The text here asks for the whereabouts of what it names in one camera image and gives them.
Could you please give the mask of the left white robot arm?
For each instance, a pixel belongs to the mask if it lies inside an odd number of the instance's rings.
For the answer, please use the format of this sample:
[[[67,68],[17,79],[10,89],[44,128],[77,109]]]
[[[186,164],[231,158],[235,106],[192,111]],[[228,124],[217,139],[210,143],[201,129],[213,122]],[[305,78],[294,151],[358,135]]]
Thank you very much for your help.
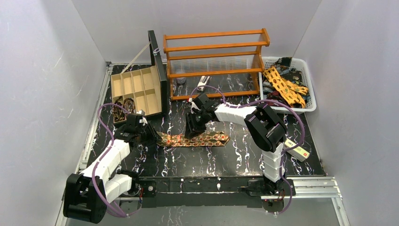
[[[140,181],[136,172],[116,171],[131,153],[133,143],[155,144],[159,136],[147,121],[143,110],[127,115],[126,123],[112,135],[106,150],[81,173],[71,174],[66,180],[63,215],[91,223],[99,223],[107,212],[116,217],[128,217],[112,203],[121,195],[155,195],[155,185]]]

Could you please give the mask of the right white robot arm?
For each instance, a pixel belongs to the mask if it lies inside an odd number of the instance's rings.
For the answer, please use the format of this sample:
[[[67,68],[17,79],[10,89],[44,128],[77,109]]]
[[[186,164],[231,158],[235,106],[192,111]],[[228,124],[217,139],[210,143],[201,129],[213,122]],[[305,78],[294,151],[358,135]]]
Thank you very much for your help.
[[[210,121],[245,126],[254,143],[262,150],[264,165],[263,181],[250,182],[246,190],[257,194],[276,194],[283,190],[285,169],[282,159],[287,128],[268,104],[233,105],[211,100],[206,94],[197,96],[190,103],[191,108],[185,114],[185,138],[194,139],[204,134]]]

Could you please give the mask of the colourful floral patterned tie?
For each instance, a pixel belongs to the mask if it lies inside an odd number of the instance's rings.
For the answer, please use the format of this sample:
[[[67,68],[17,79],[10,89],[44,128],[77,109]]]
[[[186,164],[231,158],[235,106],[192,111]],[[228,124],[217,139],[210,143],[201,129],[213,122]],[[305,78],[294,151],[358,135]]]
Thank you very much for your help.
[[[184,134],[169,135],[158,132],[160,139],[158,146],[162,147],[201,147],[201,146],[225,146],[230,137],[224,132],[208,131],[194,138],[186,138]]]

